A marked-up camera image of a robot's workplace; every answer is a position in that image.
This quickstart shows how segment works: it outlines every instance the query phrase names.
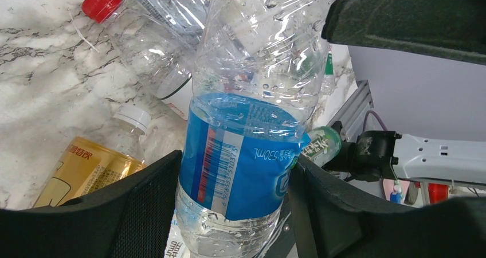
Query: white bottle cap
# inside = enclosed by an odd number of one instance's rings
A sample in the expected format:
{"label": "white bottle cap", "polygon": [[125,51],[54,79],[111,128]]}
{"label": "white bottle cap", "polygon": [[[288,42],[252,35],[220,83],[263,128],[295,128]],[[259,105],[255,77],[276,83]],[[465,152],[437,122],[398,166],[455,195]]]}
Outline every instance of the white bottle cap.
{"label": "white bottle cap", "polygon": [[147,132],[148,124],[152,119],[149,113],[134,105],[121,105],[113,117],[135,126],[144,134]]}
{"label": "white bottle cap", "polygon": [[394,185],[393,186],[393,192],[402,193],[402,187],[400,185]]}

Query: bottle cap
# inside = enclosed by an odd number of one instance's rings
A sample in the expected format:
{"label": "bottle cap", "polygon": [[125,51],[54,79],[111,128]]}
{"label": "bottle cap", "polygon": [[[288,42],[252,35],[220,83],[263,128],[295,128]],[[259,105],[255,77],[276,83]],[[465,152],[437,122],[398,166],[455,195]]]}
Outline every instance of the bottle cap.
{"label": "bottle cap", "polygon": [[83,12],[97,23],[105,21],[120,5],[123,0],[84,0],[81,4]]}
{"label": "bottle cap", "polygon": [[121,105],[113,117],[135,126],[144,133],[147,132],[151,120],[149,113],[133,105]]}
{"label": "bottle cap", "polygon": [[402,193],[402,187],[400,185],[394,185],[393,186],[393,192]]}

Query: plastic water bottle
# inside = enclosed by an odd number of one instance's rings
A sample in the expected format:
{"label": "plastic water bottle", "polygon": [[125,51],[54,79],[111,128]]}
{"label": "plastic water bottle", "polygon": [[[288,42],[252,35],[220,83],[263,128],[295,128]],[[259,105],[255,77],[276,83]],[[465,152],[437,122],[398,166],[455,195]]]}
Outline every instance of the plastic water bottle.
{"label": "plastic water bottle", "polygon": [[330,95],[336,88],[336,76],[334,75],[334,66],[332,64],[332,45],[329,45],[329,53],[327,54],[326,68],[324,71],[324,78],[322,79],[322,93]]}
{"label": "plastic water bottle", "polygon": [[121,105],[100,129],[75,137],[34,207],[62,205],[143,169],[139,139],[147,132],[150,119],[136,106]]}
{"label": "plastic water bottle", "polygon": [[159,21],[126,8],[123,0],[85,0],[81,8],[106,28],[121,61],[142,85],[187,119],[195,49]]}
{"label": "plastic water bottle", "polygon": [[207,0],[137,0],[159,22],[196,47],[206,23]]}
{"label": "plastic water bottle", "polygon": [[390,201],[396,204],[402,203],[402,188],[400,184],[396,184],[393,186],[393,192],[390,193]]}
{"label": "plastic water bottle", "polygon": [[302,155],[319,167],[334,159],[342,147],[341,136],[331,127],[322,126],[308,133],[311,142],[302,151]]}
{"label": "plastic water bottle", "polygon": [[176,198],[192,257],[253,257],[272,234],[318,102],[333,1],[211,0]]}

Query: red object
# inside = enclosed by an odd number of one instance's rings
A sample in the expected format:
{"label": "red object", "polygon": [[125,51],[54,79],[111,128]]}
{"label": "red object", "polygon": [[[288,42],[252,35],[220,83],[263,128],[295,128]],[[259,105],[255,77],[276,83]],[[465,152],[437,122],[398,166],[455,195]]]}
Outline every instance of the red object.
{"label": "red object", "polygon": [[430,204],[436,204],[445,201],[449,198],[449,186],[438,185],[436,183],[429,184],[429,199]]}
{"label": "red object", "polygon": [[97,23],[102,23],[122,3],[123,0],[84,0],[83,4],[81,4],[81,9],[89,18]]}

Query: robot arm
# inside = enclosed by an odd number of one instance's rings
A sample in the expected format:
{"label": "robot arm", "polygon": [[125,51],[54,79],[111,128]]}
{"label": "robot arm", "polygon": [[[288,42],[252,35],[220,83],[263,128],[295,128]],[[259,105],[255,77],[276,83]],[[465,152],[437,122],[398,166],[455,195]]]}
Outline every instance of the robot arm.
{"label": "robot arm", "polygon": [[486,186],[486,142],[367,131],[356,143],[344,143],[324,168],[346,171],[368,182],[387,178]]}

